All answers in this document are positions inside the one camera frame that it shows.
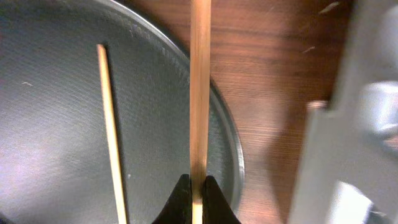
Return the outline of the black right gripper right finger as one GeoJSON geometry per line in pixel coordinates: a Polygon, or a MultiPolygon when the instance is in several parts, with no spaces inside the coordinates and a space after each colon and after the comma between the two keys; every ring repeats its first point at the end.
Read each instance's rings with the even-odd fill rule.
{"type": "Polygon", "coordinates": [[[201,193],[203,224],[241,224],[213,176],[206,177],[201,193]]]}

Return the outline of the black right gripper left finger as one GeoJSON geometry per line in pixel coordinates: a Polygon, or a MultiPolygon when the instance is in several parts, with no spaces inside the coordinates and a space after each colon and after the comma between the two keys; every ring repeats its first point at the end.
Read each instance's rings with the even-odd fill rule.
{"type": "Polygon", "coordinates": [[[191,224],[192,222],[192,190],[188,174],[182,174],[162,211],[152,224],[191,224]]]}

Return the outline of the wooden chopstick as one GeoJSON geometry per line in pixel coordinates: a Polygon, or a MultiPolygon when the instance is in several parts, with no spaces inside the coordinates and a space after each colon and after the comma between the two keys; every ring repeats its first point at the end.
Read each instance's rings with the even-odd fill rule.
{"type": "Polygon", "coordinates": [[[190,177],[192,223],[203,222],[201,189],[206,177],[210,99],[211,0],[191,1],[190,177]]]}
{"type": "Polygon", "coordinates": [[[111,175],[113,180],[114,197],[118,214],[118,223],[127,224],[126,206],[124,202],[123,180],[118,149],[118,137],[114,118],[113,97],[109,75],[106,49],[103,45],[96,45],[98,54],[99,76],[101,82],[101,94],[103,99],[104,121],[109,151],[111,175]]]}

